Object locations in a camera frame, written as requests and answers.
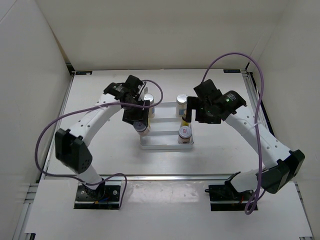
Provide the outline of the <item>tall jar silver lid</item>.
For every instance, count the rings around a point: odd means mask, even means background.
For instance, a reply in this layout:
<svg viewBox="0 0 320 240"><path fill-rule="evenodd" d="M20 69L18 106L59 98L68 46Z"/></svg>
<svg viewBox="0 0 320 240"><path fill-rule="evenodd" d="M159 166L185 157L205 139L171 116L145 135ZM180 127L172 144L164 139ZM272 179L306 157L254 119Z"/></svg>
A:
<svg viewBox="0 0 320 240"><path fill-rule="evenodd" d="M149 101L149 105L150 106L152 106L155 103L154 96L152 94L150 94L150 93L147 93L147 94L144 95L144 100L145 101ZM154 107L150 107L148 109L148 117L150 119L155 117L155 108Z"/></svg>
<svg viewBox="0 0 320 240"><path fill-rule="evenodd" d="M176 97L175 116L177 118L182 117L187 109L187 95L179 94Z"/></svg>

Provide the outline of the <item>short jar red label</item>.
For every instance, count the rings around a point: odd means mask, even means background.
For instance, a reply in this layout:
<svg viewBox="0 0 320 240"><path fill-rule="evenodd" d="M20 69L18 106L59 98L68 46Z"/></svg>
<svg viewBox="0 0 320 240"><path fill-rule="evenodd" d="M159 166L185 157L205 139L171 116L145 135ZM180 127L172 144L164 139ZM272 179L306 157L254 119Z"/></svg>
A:
<svg viewBox="0 0 320 240"><path fill-rule="evenodd" d="M136 121L133 123L133 128L140 136L147 136L150 132L150 126L144 122Z"/></svg>
<svg viewBox="0 0 320 240"><path fill-rule="evenodd" d="M178 131L178 143L190 144L192 138L192 129L189 126L181 126Z"/></svg>

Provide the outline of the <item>small yellow bottle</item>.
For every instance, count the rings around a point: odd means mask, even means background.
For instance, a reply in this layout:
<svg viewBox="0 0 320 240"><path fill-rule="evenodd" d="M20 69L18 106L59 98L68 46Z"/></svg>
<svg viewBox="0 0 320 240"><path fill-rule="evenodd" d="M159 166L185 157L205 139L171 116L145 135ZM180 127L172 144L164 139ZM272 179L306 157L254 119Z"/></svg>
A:
<svg viewBox="0 0 320 240"><path fill-rule="evenodd" d="M180 126L181 126L181 127L183 127L183 126L190 127L190 126L191 126L191 123L190 123L190 122L187 122L186 112L184 112L183 115L182 115Z"/></svg>

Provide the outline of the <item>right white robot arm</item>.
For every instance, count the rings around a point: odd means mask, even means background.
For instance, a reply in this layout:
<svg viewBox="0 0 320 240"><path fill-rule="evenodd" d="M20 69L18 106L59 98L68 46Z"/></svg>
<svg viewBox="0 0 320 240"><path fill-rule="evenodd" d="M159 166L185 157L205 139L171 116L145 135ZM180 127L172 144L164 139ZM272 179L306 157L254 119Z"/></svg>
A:
<svg viewBox="0 0 320 240"><path fill-rule="evenodd" d="M259 187L276 194L294 178L305 159L301 150L291 150L276 139L255 117L246 101L235 91L204 97L187 97L186 122L191 122L192 111L199 123L227 123L234 128L258 154L262 169L237 172L225 182L225 188L234 197Z"/></svg>

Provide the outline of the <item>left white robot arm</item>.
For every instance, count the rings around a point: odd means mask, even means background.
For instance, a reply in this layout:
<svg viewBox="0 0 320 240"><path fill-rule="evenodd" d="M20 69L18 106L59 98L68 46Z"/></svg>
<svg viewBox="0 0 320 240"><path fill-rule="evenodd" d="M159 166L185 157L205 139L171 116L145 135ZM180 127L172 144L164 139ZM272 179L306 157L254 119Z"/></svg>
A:
<svg viewBox="0 0 320 240"><path fill-rule="evenodd" d="M77 123L55 133L55 157L83 180L85 193L95 201L105 196L105 184L94 167L89 145L101 127L117 112L124 110L122 121L138 133L148 131L150 101L144 98L145 84L134 77L124 83L108 85L94 110L89 110Z"/></svg>

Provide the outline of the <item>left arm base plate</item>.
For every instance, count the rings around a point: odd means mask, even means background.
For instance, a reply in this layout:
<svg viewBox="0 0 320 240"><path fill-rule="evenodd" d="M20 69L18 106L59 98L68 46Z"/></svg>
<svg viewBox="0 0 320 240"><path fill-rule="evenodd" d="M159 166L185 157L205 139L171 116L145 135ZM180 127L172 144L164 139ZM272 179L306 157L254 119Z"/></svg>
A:
<svg viewBox="0 0 320 240"><path fill-rule="evenodd" d="M121 183L105 183L96 189L84 184L77 186L73 208L76 210L119 210L121 203Z"/></svg>

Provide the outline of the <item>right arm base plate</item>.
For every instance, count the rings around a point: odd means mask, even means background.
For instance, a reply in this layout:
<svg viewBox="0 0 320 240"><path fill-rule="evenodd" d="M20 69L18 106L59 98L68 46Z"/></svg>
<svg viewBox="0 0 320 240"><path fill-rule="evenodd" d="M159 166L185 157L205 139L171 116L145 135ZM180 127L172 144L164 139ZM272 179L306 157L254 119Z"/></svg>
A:
<svg viewBox="0 0 320 240"><path fill-rule="evenodd" d="M234 195L225 185L209 185L204 190L209 195L210 210L212 212L244 211L253 191L245 191Z"/></svg>

